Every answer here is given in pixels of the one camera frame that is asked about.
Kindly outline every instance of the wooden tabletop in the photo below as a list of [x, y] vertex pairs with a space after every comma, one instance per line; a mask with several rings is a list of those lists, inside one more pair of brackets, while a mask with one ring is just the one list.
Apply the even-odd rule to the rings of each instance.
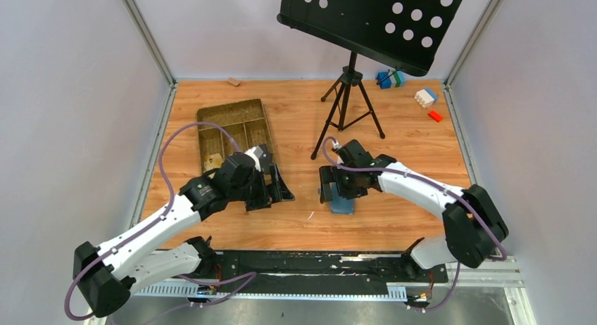
[[[233, 87], [226, 81], [181, 82], [165, 135], [195, 122], [199, 108], [260, 98], [270, 123], [276, 161], [296, 200], [253, 212], [245, 212], [243, 203], [230, 203], [226, 210], [182, 232], [163, 247], [174, 248], [188, 238], [211, 235], [215, 249], [403, 250], [419, 237], [441, 233], [441, 220], [402, 198], [375, 190], [356, 201], [353, 216], [333, 215], [327, 205], [319, 203], [318, 169], [327, 163], [321, 153], [314, 161], [310, 154], [332, 107], [333, 93], [326, 102], [320, 101], [332, 83], [245, 81]], [[344, 132], [330, 127], [327, 135], [341, 144], [357, 139], [374, 157], [380, 153], [393, 156], [438, 181], [470, 185], [438, 81], [408, 81], [405, 87], [395, 89], [379, 89], [373, 81], [364, 84], [386, 139], [380, 139], [371, 117]], [[421, 108], [413, 99], [415, 92], [425, 87], [439, 95], [430, 109]], [[444, 120], [437, 123], [429, 118], [431, 109]], [[358, 88], [353, 88], [346, 121], [366, 111]], [[176, 191], [200, 175], [196, 129], [188, 129], [171, 143], [164, 166]], [[168, 190], [156, 169], [143, 217], [167, 200]]]

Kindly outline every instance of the toy block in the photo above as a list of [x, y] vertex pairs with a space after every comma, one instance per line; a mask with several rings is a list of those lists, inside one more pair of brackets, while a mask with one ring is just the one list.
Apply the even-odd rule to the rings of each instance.
[[435, 120], [435, 122], [440, 122], [444, 119], [444, 117], [442, 117], [440, 114], [438, 114], [438, 112], [436, 112], [435, 110], [430, 111], [428, 115], [430, 118]]
[[402, 73], [399, 70], [392, 73], [390, 77], [388, 77], [388, 72], [379, 72], [377, 73], [375, 79], [377, 81], [383, 80], [379, 84], [379, 88], [381, 89], [404, 87], [404, 85], [406, 84], [406, 78], [404, 77], [404, 73]]
[[430, 105], [437, 102], [437, 95], [429, 88], [421, 89], [415, 94], [415, 100], [423, 108], [427, 108]]

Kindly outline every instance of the small wooden block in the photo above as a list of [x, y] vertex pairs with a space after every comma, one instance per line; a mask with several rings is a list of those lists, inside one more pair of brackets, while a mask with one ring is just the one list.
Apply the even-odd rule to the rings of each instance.
[[237, 79], [235, 79], [233, 77], [231, 77], [231, 78], [228, 79], [228, 83], [231, 84], [234, 87], [238, 87], [241, 84], [241, 82], [239, 80], [237, 80]]
[[435, 122], [440, 122], [444, 119], [444, 117], [438, 114], [438, 112], [436, 112], [435, 110], [430, 111], [428, 115], [430, 118], [435, 120]]
[[220, 155], [220, 153], [208, 155], [207, 161], [203, 163], [203, 172], [208, 170], [212, 170], [213, 168], [222, 167], [222, 163], [224, 163], [224, 159]]

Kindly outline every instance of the gray wall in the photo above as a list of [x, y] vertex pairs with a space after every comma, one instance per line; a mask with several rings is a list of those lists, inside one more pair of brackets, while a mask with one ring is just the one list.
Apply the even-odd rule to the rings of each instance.
[[594, 324], [595, 0], [505, 0], [454, 85], [538, 323]]
[[0, 324], [67, 324], [73, 251], [129, 222], [168, 87], [121, 0], [0, 0], [0, 29]]
[[[136, 0], [178, 78], [336, 79], [349, 53], [276, 21], [281, 0]], [[489, 0], [463, 0], [425, 77], [443, 79]], [[365, 57], [366, 78], [386, 69]]]

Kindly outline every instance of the blue toy block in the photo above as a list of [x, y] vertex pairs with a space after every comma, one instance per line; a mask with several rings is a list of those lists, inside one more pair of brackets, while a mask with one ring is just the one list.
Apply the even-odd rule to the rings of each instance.
[[429, 93], [429, 95], [433, 98], [433, 103], [437, 102], [437, 95], [429, 88], [426, 88], [425, 91]]
[[377, 73], [377, 77], [375, 78], [377, 81], [383, 80], [380, 84], [379, 84], [379, 88], [381, 89], [387, 89], [392, 87], [391, 85], [391, 80], [388, 76], [388, 72], [380, 72]]

